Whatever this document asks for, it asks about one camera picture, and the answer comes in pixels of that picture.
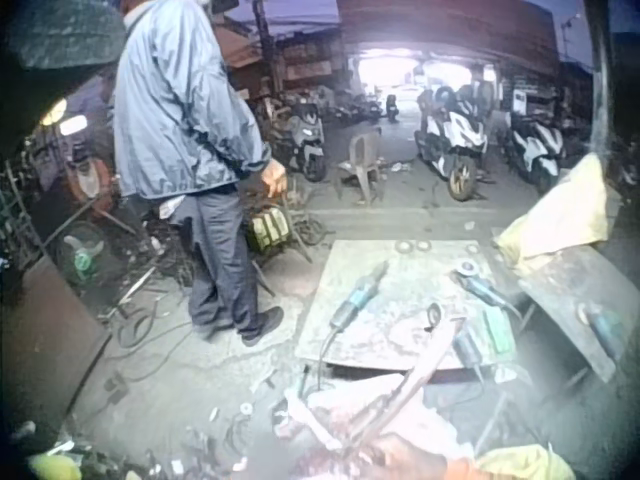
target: blue jacket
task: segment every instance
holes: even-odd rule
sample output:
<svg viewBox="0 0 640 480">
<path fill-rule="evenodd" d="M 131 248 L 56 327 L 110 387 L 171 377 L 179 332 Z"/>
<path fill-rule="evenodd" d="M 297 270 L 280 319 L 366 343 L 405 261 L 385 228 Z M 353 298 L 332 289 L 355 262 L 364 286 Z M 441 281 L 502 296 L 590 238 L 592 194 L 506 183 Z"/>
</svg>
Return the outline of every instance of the blue jacket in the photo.
<svg viewBox="0 0 640 480">
<path fill-rule="evenodd" d="M 194 0 L 155 0 L 125 17 L 115 87 L 115 160 L 123 195 L 162 199 L 237 182 L 270 159 L 229 85 Z"/>
</svg>

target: yellow cloth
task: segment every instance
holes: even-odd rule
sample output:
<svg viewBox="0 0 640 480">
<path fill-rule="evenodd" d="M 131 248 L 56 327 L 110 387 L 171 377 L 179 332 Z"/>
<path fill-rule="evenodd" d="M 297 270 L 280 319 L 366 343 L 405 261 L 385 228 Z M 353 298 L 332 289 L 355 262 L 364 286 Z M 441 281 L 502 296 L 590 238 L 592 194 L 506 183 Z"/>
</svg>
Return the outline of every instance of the yellow cloth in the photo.
<svg viewBox="0 0 640 480">
<path fill-rule="evenodd" d="M 527 480 L 575 480 L 567 463 L 540 445 L 501 448 L 483 455 L 476 468 L 492 474 L 511 475 Z"/>
<path fill-rule="evenodd" d="M 534 257 L 606 240 L 606 201 L 602 164 L 591 153 L 495 242 L 507 261 L 525 273 L 535 269 Z"/>
<path fill-rule="evenodd" d="M 29 459 L 29 466 L 40 480 L 80 480 L 80 469 L 69 457 L 63 455 L 36 455 Z"/>
</svg>

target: workbench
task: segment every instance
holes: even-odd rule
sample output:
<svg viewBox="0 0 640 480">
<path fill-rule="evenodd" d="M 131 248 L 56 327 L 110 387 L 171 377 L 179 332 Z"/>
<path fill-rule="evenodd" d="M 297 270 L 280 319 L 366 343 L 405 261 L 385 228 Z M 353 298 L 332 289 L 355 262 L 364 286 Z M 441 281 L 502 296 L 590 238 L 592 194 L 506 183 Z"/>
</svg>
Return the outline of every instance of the workbench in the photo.
<svg viewBox="0 0 640 480">
<path fill-rule="evenodd" d="M 467 293 L 450 278 L 463 259 L 474 260 L 480 275 L 494 282 L 489 262 L 476 241 L 431 241 L 428 251 L 410 253 L 396 250 L 396 241 L 336 240 L 296 348 L 299 358 L 317 361 L 329 321 L 349 296 L 356 282 L 381 262 L 389 270 L 379 293 L 360 312 L 344 333 L 338 335 L 325 357 L 329 364 L 347 367 L 404 371 L 413 367 L 430 339 L 426 310 L 440 303 L 448 317 L 466 317 L 467 327 L 480 350 L 484 365 L 510 362 L 515 357 L 515 341 L 508 317 L 493 317 L 508 332 L 509 348 L 498 353 L 484 320 L 486 305 Z M 450 350 L 440 369 L 462 368 Z"/>
<path fill-rule="evenodd" d="M 538 270 L 525 275 L 519 286 L 562 329 L 603 382 L 616 365 L 593 330 L 577 315 L 578 305 L 604 307 L 628 343 L 640 317 L 640 292 L 620 271 L 588 245 L 566 248 Z"/>
</svg>

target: white scooter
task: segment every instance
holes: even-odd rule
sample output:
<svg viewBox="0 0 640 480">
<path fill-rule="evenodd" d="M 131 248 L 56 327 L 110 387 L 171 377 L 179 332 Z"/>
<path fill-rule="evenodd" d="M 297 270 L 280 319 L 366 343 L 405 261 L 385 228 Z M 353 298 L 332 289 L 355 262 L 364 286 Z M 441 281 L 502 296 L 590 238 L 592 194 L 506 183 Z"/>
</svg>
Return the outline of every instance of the white scooter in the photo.
<svg viewBox="0 0 640 480">
<path fill-rule="evenodd" d="M 566 156 L 564 139 L 560 130 L 545 120 L 548 114 L 527 113 L 526 93 L 515 90 L 513 98 L 513 113 L 506 116 L 502 151 L 509 166 L 515 167 L 544 195 L 558 182 L 558 165 Z"/>
<path fill-rule="evenodd" d="M 317 183 L 327 175 L 324 156 L 324 129 L 318 107 L 298 103 L 291 107 L 287 120 L 278 119 L 271 132 L 273 156 L 285 167 L 295 163 L 298 171 L 310 182 Z"/>
<path fill-rule="evenodd" d="M 484 125 L 475 106 L 458 99 L 450 87 L 439 88 L 434 103 L 440 106 L 415 132 L 418 154 L 448 180 L 451 196 L 464 202 L 476 190 L 478 162 L 487 151 Z"/>
</svg>

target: dark trousers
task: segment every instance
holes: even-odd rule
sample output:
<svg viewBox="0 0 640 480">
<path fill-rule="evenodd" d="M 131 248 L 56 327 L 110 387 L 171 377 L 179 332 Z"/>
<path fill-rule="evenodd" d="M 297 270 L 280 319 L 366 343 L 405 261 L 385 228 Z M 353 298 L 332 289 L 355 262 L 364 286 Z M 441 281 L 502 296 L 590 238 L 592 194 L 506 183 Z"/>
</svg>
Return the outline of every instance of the dark trousers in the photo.
<svg viewBox="0 0 640 480">
<path fill-rule="evenodd" d="M 255 270 L 235 185 L 187 195 L 169 218 L 194 256 L 189 314 L 195 325 L 233 322 L 240 333 L 252 333 L 258 293 Z"/>
</svg>

